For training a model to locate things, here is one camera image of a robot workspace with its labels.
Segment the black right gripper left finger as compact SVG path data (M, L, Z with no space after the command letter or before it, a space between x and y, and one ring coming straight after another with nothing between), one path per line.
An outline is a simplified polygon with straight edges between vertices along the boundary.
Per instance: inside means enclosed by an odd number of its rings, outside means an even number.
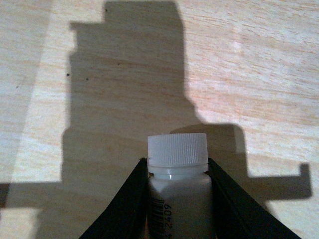
M81 239L142 239L148 209L147 160L140 159L104 212Z

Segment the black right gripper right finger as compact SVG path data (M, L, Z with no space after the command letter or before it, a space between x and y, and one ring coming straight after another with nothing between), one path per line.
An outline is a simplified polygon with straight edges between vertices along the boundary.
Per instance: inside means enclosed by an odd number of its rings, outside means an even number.
M264 209L213 159L208 160L212 180L213 216L219 239L297 239L299 236ZM307 197L307 166L300 174L253 178L263 202Z

